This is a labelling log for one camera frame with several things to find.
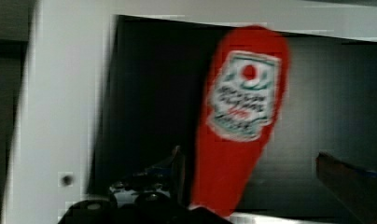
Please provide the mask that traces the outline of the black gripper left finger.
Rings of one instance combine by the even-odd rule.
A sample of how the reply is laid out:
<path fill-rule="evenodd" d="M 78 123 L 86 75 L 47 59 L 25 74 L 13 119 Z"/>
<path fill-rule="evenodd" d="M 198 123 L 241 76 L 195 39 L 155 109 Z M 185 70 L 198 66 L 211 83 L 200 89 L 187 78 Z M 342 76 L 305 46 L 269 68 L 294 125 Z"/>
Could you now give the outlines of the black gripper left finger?
<path fill-rule="evenodd" d="M 180 146 L 172 154 L 144 170 L 125 175 L 110 186 L 110 198 L 117 205 L 133 203 L 142 193 L 162 193 L 182 204 L 185 188 L 186 156 Z"/>

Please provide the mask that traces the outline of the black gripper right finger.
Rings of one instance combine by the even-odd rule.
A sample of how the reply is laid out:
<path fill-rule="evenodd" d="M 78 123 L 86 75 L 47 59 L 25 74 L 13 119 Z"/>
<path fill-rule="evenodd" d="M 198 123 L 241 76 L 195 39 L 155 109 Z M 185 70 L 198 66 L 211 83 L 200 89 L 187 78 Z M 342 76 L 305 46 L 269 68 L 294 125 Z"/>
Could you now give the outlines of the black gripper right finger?
<path fill-rule="evenodd" d="M 361 224 L 377 224 L 377 172 L 324 152 L 315 163 L 317 178 Z"/>

